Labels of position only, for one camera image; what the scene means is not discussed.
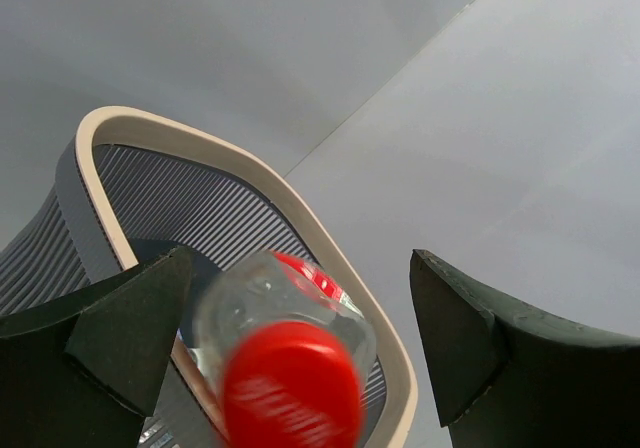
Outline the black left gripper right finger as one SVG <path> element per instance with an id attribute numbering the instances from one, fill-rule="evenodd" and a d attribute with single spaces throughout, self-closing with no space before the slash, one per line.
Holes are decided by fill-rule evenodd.
<path id="1" fill-rule="evenodd" d="M 456 447 L 635 447 L 639 341 L 416 250 L 410 289 L 440 425 Z"/>

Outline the clear bottle red label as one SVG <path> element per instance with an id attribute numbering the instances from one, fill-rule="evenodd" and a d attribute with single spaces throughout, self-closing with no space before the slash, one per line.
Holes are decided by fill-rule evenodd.
<path id="1" fill-rule="evenodd" d="M 356 446 L 376 335 L 317 264 L 247 256 L 202 293 L 192 330 L 230 446 Z"/>

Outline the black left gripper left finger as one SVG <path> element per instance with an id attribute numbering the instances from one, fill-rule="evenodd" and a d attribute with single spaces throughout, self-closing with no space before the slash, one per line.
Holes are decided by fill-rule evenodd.
<path id="1" fill-rule="evenodd" d="M 137 446 L 159 398 L 191 271 L 191 250 L 175 247 L 2 317 L 2 446 Z"/>

